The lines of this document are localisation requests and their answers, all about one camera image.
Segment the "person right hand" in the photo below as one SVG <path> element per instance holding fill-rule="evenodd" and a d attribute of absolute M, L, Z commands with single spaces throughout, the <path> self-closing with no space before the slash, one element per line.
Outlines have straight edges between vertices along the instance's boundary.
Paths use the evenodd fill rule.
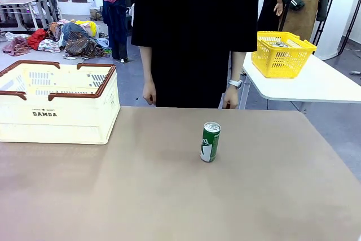
<path fill-rule="evenodd" d="M 143 98 L 149 105 L 156 105 L 156 88 L 153 81 L 144 83 Z"/>

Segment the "person left hand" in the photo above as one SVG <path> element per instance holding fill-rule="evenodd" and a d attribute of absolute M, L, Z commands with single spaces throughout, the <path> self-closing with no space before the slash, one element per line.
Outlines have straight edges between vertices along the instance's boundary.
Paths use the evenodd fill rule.
<path fill-rule="evenodd" d="M 238 88 L 230 85 L 223 96 L 223 109 L 236 109 L 238 106 Z"/>

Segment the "green drink can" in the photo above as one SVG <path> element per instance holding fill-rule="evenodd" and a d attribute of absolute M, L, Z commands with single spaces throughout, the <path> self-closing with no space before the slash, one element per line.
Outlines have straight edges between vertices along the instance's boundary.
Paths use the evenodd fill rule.
<path fill-rule="evenodd" d="M 202 132 L 200 157 L 204 162 L 212 162 L 217 154 L 221 126 L 216 122 L 206 122 Z"/>

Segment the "person right forearm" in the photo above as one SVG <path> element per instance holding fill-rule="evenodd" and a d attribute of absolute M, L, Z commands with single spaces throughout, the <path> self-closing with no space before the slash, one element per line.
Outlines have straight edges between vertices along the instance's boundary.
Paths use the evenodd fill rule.
<path fill-rule="evenodd" d="M 152 64 L 152 48 L 140 46 L 140 55 L 142 58 L 144 83 L 150 83 L 153 81 L 151 64 Z"/>

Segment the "person left forearm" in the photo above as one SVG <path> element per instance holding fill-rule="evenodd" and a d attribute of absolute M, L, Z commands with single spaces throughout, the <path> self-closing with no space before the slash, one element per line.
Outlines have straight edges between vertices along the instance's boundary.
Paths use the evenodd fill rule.
<path fill-rule="evenodd" d="M 231 53 L 231 79 L 238 81 L 243 71 L 243 64 L 246 57 L 245 52 Z"/>

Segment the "yellow plastic basket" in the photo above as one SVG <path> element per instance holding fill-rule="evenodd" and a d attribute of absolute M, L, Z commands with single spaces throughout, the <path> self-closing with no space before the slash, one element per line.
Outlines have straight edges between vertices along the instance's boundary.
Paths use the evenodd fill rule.
<path fill-rule="evenodd" d="M 289 47 L 275 47 L 283 42 Z M 296 78 L 317 47 L 289 32 L 257 33 L 257 51 L 252 53 L 253 65 L 266 78 Z"/>

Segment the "person torso black shirt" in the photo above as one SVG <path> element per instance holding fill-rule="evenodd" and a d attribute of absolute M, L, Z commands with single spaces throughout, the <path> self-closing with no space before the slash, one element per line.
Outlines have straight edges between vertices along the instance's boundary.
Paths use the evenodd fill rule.
<path fill-rule="evenodd" d="M 131 42 L 152 48 L 155 106 L 223 106 L 231 53 L 257 49 L 258 1 L 135 0 Z"/>

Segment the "white side table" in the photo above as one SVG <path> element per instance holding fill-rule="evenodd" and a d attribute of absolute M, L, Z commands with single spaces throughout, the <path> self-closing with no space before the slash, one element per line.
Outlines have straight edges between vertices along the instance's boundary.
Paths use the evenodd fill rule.
<path fill-rule="evenodd" d="M 251 53 L 247 53 L 243 68 L 246 77 L 239 109 L 245 109 L 251 85 L 267 100 L 300 102 L 295 108 L 302 113 L 306 113 L 312 102 L 361 104 L 361 86 L 314 55 L 298 77 L 292 79 L 265 78 L 252 64 Z"/>

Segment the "striped brown garment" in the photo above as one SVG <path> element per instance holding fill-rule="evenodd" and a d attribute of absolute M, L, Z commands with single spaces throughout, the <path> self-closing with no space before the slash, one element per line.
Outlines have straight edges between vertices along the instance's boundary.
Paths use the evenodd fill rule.
<path fill-rule="evenodd" d="M 104 50 L 93 38 L 88 38 L 80 32 L 69 33 L 65 52 L 72 57 L 99 58 L 104 56 Z"/>

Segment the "blue denim garment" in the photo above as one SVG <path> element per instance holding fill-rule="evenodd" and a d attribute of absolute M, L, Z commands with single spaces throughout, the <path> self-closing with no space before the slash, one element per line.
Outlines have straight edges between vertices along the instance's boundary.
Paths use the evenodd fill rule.
<path fill-rule="evenodd" d="M 72 22 L 64 24 L 62 26 L 61 31 L 64 35 L 63 39 L 65 41 L 69 38 L 69 35 L 71 32 L 78 32 L 78 33 L 81 33 L 85 37 L 89 37 L 88 33 L 80 25 L 77 25 Z"/>

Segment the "red garment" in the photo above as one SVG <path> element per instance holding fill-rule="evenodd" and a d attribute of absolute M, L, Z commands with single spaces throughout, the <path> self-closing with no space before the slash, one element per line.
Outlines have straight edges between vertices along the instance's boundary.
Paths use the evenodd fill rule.
<path fill-rule="evenodd" d="M 28 38 L 28 45 L 33 50 L 38 50 L 39 44 L 47 37 L 48 37 L 47 31 L 42 28 L 39 28 Z"/>

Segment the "maroon patterned garment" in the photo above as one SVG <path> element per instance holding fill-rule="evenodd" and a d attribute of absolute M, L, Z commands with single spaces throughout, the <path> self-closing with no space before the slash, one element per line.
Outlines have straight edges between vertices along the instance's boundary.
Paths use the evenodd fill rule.
<path fill-rule="evenodd" d="M 28 40 L 23 37 L 15 37 L 8 45 L 6 45 L 2 51 L 10 56 L 20 56 L 29 53 L 31 47 L 28 44 Z"/>

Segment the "black tripod leg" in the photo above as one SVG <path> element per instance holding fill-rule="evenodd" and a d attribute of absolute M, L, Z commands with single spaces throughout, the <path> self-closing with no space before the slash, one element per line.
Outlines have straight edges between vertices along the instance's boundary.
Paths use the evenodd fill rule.
<path fill-rule="evenodd" d="M 338 56 L 345 50 L 361 52 L 361 49 L 346 47 L 350 41 L 351 45 L 355 45 L 356 43 L 361 45 L 361 0 L 353 0 L 344 34 L 339 45 Z"/>

